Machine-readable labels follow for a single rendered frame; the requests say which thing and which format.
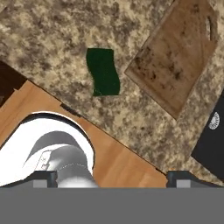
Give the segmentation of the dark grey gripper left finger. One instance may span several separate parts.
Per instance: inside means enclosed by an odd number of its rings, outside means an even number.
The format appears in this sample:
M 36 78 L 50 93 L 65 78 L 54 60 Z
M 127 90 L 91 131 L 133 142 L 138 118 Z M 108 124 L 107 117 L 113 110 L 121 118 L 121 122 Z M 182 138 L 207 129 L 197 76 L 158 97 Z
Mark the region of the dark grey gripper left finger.
M 29 186 L 32 188 L 57 188 L 57 177 L 56 171 L 35 171 L 27 178 L 7 184 L 5 187 Z

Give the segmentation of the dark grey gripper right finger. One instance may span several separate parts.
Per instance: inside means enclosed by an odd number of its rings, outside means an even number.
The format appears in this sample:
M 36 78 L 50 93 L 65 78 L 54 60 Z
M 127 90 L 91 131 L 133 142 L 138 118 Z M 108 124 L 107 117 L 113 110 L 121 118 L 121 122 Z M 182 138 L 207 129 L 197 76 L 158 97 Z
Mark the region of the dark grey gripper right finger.
M 195 177 L 189 171 L 168 171 L 166 178 L 166 186 L 171 188 L 220 188 L 219 185 Z

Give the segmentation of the wooden cutting board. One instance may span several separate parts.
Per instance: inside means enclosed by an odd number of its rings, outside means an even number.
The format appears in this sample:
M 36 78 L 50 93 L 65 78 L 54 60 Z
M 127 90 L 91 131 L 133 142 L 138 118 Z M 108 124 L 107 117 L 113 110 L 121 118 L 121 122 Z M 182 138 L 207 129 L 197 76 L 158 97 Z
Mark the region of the wooden cutting board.
M 178 118 L 217 42 L 217 14 L 207 0 L 173 0 L 125 74 Z

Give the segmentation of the dark green sponge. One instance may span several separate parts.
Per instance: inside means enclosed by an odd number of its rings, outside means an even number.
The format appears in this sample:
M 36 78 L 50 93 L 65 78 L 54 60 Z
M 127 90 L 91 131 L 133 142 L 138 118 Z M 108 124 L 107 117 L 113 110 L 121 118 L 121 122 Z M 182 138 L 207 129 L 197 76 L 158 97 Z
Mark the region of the dark green sponge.
M 86 62 L 94 82 L 93 96 L 119 95 L 120 80 L 115 67 L 114 51 L 88 48 Z

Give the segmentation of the black hob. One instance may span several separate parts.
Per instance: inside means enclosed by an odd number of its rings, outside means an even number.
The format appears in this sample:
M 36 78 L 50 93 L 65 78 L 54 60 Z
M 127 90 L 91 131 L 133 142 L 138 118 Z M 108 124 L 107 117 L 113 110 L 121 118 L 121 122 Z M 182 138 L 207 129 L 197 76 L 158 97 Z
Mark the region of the black hob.
M 224 90 L 191 156 L 224 182 Z

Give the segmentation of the wooden cupboard front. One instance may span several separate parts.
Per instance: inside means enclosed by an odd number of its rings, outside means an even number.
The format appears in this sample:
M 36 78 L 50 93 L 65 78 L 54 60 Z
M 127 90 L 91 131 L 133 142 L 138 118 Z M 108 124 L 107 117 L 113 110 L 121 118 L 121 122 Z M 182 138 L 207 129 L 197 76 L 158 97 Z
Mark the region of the wooden cupboard front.
M 95 148 L 94 179 L 101 187 L 164 187 L 166 177 L 129 148 L 98 129 L 88 120 L 73 115 L 61 102 L 29 81 L 15 90 L 0 106 L 0 143 L 31 112 L 52 111 L 75 120 Z

